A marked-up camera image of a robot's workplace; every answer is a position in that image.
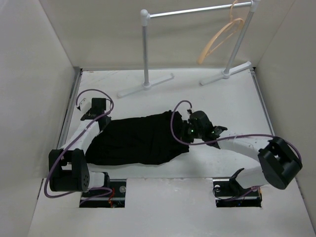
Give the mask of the black trousers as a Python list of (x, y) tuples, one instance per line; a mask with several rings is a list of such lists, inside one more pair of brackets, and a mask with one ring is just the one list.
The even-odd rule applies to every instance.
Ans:
[(89, 145), (85, 157), (95, 165), (161, 165), (189, 152), (181, 137), (182, 116), (166, 111), (111, 121)]

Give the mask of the beige plastic hanger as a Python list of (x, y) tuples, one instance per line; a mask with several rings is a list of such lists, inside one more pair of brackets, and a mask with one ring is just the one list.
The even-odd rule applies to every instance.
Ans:
[(210, 56), (215, 50), (217, 50), (217, 48), (224, 44), (234, 34), (239, 32), (245, 25), (245, 21), (242, 18), (234, 17), (233, 15), (233, 8), (237, 3), (238, 0), (235, 0), (230, 7), (229, 22), (209, 40), (209, 42), (201, 51), (199, 57), (197, 58), (198, 65), (201, 65), (208, 56)]

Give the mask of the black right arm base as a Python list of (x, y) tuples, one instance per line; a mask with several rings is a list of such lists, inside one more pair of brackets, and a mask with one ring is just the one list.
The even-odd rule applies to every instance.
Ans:
[(213, 195), (217, 208), (226, 207), (261, 207), (260, 187), (244, 189), (237, 181), (229, 178), (213, 179)]

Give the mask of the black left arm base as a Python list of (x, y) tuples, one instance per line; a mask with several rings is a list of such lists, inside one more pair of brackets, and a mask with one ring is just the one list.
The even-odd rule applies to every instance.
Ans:
[(111, 180), (108, 185), (111, 193), (107, 190), (90, 190), (82, 193), (79, 208), (124, 208), (126, 182), (126, 179)]

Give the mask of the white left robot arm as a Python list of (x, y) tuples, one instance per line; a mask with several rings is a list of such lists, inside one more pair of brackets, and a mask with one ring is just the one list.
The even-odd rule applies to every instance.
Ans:
[(86, 192), (93, 190), (100, 197), (111, 191), (106, 172), (92, 172), (86, 161), (86, 152), (92, 140), (110, 123), (106, 112), (107, 99), (82, 100), (79, 109), (83, 113), (73, 136), (58, 150), (49, 153), (47, 182), (53, 192)]

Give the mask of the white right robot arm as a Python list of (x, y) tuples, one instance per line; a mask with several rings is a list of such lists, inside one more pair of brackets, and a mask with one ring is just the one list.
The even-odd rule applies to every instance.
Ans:
[(241, 195), (247, 188), (270, 184), (284, 190), (302, 169), (301, 157), (289, 142), (268, 134), (237, 135), (226, 127), (214, 126), (203, 111), (188, 110), (189, 118), (183, 122), (180, 139), (193, 144), (195, 139), (202, 144), (220, 150), (231, 151), (258, 162), (251, 169), (241, 168), (229, 183), (234, 195)]

